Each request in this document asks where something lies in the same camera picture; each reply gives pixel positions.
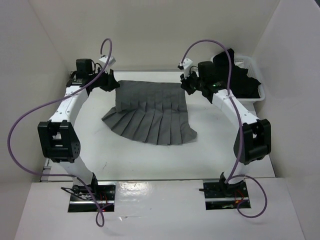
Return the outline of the grey pleated skirt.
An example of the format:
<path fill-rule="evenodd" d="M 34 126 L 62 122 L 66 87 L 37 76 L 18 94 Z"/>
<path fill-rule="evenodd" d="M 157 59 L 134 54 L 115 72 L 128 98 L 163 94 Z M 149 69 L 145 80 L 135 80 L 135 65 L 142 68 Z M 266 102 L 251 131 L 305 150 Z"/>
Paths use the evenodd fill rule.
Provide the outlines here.
<path fill-rule="evenodd" d="M 121 80 L 115 106 L 102 121 L 121 137 L 152 145 L 177 146 L 197 138 L 179 83 Z"/>

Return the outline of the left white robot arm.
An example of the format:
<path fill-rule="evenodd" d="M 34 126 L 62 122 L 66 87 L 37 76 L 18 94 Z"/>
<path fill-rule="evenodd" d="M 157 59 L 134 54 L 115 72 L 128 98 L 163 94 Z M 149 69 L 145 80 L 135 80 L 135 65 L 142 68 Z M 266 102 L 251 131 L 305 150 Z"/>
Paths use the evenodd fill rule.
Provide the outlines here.
<path fill-rule="evenodd" d="M 101 65 L 95 72 L 88 58 L 76 60 L 76 71 L 66 84 L 64 99 L 48 121 L 38 124 L 37 130 L 42 153 L 45 158 L 59 164 L 73 178 L 74 193 L 81 191 L 88 200 L 98 197 L 98 180 L 80 157 L 81 143 L 74 129 L 82 105 L 95 88 L 111 92 L 120 85 L 111 69 L 113 56 L 102 56 Z"/>

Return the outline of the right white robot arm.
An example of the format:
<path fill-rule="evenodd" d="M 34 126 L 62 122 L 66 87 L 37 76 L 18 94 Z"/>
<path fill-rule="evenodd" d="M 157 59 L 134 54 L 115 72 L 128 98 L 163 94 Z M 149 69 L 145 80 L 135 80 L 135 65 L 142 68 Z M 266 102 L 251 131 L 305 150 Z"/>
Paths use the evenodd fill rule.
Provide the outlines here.
<path fill-rule="evenodd" d="M 271 124 L 267 119 L 259 119 L 227 89 L 213 72 L 213 63 L 200 62 L 198 71 L 192 69 L 193 61 L 185 59 L 178 65 L 183 71 L 180 76 L 181 88 L 189 95 L 200 91 L 211 104 L 221 110 L 237 130 L 233 152 L 235 163 L 224 171 L 219 179 L 219 192 L 231 196 L 245 178 L 247 166 L 260 161 L 271 152 Z"/>

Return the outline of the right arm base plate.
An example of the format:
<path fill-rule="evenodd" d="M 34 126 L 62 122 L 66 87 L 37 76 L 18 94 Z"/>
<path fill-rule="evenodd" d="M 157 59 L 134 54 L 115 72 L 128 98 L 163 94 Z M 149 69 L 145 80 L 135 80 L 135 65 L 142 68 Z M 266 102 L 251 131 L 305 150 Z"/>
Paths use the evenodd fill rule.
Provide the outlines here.
<path fill-rule="evenodd" d="M 204 180 L 199 189 L 204 194 L 206 210 L 250 209 L 249 193 L 244 180 L 233 186 L 225 186 L 223 180 Z"/>

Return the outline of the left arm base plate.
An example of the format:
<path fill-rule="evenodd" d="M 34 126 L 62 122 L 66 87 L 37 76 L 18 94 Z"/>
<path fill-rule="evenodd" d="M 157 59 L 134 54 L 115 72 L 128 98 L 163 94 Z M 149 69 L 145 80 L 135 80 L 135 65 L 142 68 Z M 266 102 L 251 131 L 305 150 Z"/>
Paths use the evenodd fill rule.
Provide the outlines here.
<path fill-rule="evenodd" d="M 61 190 L 68 193 L 69 213 L 88 213 L 97 212 L 98 208 L 84 186 L 73 185 L 72 187 L 61 187 Z M 103 212 L 114 212 L 116 183 L 103 183 L 96 186 L 96 191 L 92 190 L 92 194 Z"/>

